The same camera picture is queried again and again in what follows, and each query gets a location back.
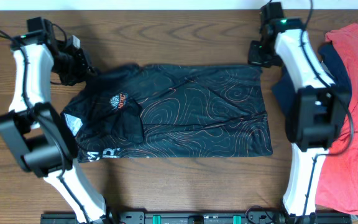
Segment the black patterned sports jersey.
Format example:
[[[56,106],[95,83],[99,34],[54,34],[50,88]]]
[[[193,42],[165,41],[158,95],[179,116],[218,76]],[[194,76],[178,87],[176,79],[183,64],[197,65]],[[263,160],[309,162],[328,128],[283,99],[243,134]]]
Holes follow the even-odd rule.
[[[64,107],[78,160],[273,153],[261,69],[128,64],[87,81]]]

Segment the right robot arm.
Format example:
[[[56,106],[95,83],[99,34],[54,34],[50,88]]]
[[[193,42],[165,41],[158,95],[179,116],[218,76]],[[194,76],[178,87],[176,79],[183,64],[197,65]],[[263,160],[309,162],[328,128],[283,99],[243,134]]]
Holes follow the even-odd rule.
[[[261,67],[283,65],[293,87],[293,101],[285,116],[291,142],[290,180],[282,199],[288,223],[315,223],[316,192],[323,164],[333,156],[329,148],[339,137],[346,117],[349,92],[324,71],[299,18],[262,19],[261,39],[253,41],[249,63]]]

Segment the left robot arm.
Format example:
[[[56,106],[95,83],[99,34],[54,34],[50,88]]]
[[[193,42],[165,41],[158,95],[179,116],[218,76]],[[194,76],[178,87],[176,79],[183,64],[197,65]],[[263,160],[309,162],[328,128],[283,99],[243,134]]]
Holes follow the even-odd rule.
[[[76,141],[50,102],[50,75],[64,85],[94,73],[76,37],[12,40],[16,62],[14,97],[0,115],[0,135],[19,166],[52,185],[75,213],[77,223],[114,223],[105,198],[92,186],[77,160]]]

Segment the navy blue garment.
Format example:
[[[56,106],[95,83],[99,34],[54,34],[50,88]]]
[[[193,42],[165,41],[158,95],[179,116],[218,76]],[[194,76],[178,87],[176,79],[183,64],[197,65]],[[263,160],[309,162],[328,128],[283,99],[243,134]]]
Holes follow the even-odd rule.
[[[326,73],[335,81],[336,85],[352,93],[351,80],[333,44],[323,44],[319,48],[318,53],[323,59],[321,65]],[[282,73],[282,78],[272,87],[272,91],[282,113],[287,116],[295,99],[295,89],[286,66],[282,67]]]

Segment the red t-shirt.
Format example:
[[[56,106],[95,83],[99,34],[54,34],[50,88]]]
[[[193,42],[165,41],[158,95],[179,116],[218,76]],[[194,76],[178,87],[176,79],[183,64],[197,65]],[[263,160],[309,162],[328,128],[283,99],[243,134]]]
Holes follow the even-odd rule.
[[[358,215],[358,24],[332,30],[325,38],[333,44],[350,78],[352,118],[345,120],[339,138],[330,148],[335,155],[324,161],[315,202]]]

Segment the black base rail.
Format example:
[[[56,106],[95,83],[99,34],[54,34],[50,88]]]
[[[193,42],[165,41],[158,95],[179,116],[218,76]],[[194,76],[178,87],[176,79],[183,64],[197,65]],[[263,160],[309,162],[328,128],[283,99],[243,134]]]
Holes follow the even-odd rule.
[[[141,211],[109,214],[97,223],[118,224],[351,224],[350,215],[339,212],[312,213],[307,216],[288,215],[283,210],[250,207],[244,213],[150,213]]]

